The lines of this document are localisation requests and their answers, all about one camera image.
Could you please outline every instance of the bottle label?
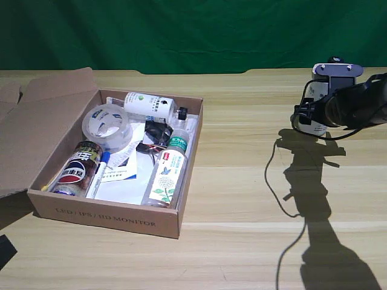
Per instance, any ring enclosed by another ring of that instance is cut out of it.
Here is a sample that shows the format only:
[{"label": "bottle label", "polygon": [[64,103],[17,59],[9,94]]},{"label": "bottle label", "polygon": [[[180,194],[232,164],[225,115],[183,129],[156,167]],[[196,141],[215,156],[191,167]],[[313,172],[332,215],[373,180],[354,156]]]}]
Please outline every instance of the bottle label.
[{"label": "bottle label", "polygon": [[184,165],[184,155],[176,150],[162,151],[149,198],[171,203]]},{"label": "bottle label", "polygon": [[147,121],[165,123],[169,119],[173,102],[171,98],[129,92],[125,98],[124,109],[131,114],[146,116]]},{"label": "bottle label", "polygon": [[174,136],[169,140],[168,146],[182,148],[185,152],[187,150],[187,141],[181,137]]}]

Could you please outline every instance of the plastic bottle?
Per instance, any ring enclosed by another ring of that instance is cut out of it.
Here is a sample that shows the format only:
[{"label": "plastic bottle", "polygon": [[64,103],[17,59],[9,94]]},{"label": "plastic bottle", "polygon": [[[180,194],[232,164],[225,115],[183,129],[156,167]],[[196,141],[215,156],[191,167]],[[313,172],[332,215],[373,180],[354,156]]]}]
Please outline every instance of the plastic bottle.
[{"label": "plastic bottle", "polygon": [[178,115],[178,108],[173,99],[139,92],[129,92],[123,107],[131,118],[168,125],[171,125]]},{"label": "plastic bottle", "polygon": [[186,113],[180,113],[174,123],[168,147],[159,153],[141,205],[176,208],[188,161]]}]

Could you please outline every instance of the cardboard box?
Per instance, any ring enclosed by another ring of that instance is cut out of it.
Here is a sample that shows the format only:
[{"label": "cardboard box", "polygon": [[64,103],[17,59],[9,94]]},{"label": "cardboard box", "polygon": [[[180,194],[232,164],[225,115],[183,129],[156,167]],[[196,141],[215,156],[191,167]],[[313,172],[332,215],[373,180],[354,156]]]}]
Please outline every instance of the cardboard box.
[{"label": "cardboard box", "polygon": [[0,99],[0,198],[28,189],[42,218],[179,237],[203,120],[203,99],[162,95],[199,116],[183,189],[173,210],[40,191],[84,140],[81,124],[85,114],[107,97],[123,100],[127,91],[98,89],[90,68],[32,80],[19,103],[18,88],[6,86]]}]

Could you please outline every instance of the wood grain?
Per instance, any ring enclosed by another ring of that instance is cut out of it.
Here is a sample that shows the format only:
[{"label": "wood grain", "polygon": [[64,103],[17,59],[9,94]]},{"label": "wood grain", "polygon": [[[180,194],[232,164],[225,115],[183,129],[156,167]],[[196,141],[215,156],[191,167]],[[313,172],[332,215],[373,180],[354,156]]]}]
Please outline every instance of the wood grain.
[{"label": "wood grain", "polygon": [[[385,71],[367,68],[360,81]],[[0,71],[0,85],[25,87],[52,73]],[[387,288],[387,125],[329,145],[294,134],[290,114],[310,69],[95,76],[101,88],[204,98],[181,237],[40,219],[25,215],[23,197],[0,200],[0,234],[18,250],[0,272],[0,289],[275,289],[280,255],[304,225],[283,214],[265,183],[280,134],[268,183],[289,213],[307,212],[308,226],[283,257],[279,289]],[[291,188],[295,197],[283,201]]]}]

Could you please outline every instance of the can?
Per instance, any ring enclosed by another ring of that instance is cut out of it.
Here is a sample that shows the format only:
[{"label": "can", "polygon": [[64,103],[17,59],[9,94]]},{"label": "can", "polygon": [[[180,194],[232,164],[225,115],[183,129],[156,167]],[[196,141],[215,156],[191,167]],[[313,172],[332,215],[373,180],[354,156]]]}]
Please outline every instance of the can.
[{"label": "can", "polygon": [[85,197],[101,157],[102,148],[97,143],[78,143],[52,192]]}]

